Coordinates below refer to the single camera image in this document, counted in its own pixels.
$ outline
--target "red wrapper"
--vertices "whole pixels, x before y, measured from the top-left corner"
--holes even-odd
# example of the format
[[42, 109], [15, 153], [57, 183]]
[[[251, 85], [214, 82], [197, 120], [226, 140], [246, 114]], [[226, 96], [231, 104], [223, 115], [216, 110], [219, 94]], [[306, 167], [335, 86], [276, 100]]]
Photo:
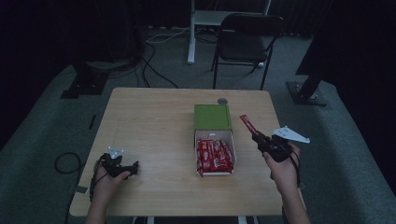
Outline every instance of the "red wrapper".
[[224, 141], [197, 141], [197, 172], [203, 173], [233, 171], [231, 151]]

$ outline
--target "person's left hand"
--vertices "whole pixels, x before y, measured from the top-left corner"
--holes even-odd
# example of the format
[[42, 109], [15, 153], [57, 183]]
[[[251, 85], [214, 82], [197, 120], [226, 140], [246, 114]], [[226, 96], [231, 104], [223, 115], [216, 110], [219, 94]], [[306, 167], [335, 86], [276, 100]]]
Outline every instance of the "person's left hand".
[[95, 182], [97, 181], [97, 183], [93, 188], [92, 203], [107, 207], [117, 193], [117, 189], [122, 181], [130, 174], [131, 172], [125, 171], [113, 178], [107, 173], [107, 170], [102, 164], [99, 164], [95, 177]]

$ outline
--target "small round object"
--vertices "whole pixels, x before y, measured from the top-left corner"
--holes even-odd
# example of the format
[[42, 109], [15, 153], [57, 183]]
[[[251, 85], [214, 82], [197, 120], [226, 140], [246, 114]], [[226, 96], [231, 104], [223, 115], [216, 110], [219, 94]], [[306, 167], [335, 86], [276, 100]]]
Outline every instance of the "small round object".
[[219, 98], [219, 99], [218, 99], [218, 104], [219, 104], [219, 105], [227, 105], [227, 104], [228, 104], [228, 101], [227, 101], [227, 99], [225, 99], [225, 98]]

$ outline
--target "cardboard box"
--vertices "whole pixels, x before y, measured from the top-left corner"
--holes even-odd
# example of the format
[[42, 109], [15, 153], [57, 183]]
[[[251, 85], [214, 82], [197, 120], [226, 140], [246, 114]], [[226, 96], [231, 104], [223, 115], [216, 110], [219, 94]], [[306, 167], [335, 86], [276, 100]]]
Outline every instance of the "cardboard box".
[[[235, 167], [236, 157], [233, 146], [233, 125], [231, 123], [230, 110], [227, 105], [194, 106], [195, 163], [198, 163], [197, 141], [200, 139], [223, 140], [230, 149], [233, 168]], [[203, 173], [203, 175], [230, 175], [230, 173], [207, 172]]]

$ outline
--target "tripod base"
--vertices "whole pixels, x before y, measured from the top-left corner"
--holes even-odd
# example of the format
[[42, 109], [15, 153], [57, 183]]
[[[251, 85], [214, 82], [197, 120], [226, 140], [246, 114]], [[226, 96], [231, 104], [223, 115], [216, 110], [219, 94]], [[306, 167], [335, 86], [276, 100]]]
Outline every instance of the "tripod base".
[[326, 106], [327, 102], [323, 100], [323, 97], [320, 94], [319, 90], [316, 90], [314, 94], [309, 98], [303, 98], [300, 96], [300, 89], [304, 83], [302, 82], [286, 82], [288, 86], [290, 95], [293, 99], [293, 102], [296, 105], [319, 105]]
[[92, 78], [87, 84], [81, 85], [78, 75], [74, 79], [69, 90], [62, 93], [61, 99], [77, 99], [80, 95], [100, 95], [106, 85], [108, 73], [90, 71]]

